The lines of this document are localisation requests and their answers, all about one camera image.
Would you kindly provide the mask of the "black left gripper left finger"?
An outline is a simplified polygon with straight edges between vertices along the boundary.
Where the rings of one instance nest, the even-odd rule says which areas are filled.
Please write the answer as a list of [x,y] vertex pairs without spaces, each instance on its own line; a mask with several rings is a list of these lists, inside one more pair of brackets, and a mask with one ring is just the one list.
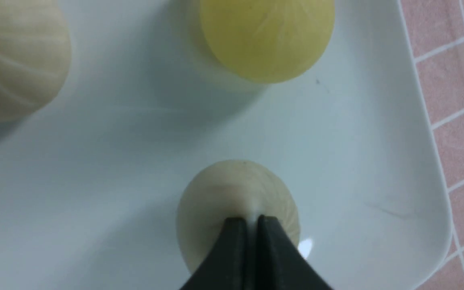
[[248,250],[247,222],[227,218],[210,252],[182,290],[244,290]]

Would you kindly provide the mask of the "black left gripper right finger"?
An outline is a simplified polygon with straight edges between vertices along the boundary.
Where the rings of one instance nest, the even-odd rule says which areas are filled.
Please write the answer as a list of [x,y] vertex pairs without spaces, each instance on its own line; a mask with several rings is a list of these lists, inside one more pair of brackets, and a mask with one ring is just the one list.
[[254,290],[331,290],[300,255],[276,217],[257,220]]

